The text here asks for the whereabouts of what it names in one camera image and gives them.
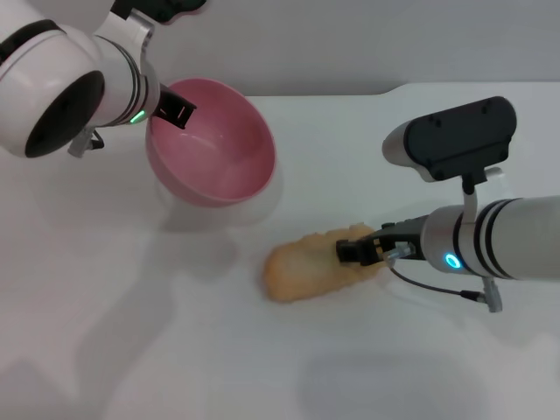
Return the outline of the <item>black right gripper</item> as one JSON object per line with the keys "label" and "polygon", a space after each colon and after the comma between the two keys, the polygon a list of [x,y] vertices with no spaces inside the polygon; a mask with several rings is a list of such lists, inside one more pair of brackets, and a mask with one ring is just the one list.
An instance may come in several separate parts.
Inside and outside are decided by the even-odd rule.
{"label": "black right gripper", "polygon": [[424,261],[421,235],[427,216],[407,219],[397,223],[384,223],[374,235],[367,235],[356,240],[338,240],[336,255],[341,263],[358,263],[375,265],[383,259],[383,252],[396,248],[398,244],[412,245],[414,252],[406,259]]}

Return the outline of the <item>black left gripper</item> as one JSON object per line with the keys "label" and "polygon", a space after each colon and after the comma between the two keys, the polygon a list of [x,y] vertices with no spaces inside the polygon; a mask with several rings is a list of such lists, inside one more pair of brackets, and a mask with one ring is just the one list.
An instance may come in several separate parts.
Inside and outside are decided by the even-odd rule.
{"label": "black left gripper", "polygon": [[196,105],[161,84],[153,115],[183,130],[196,109]]}

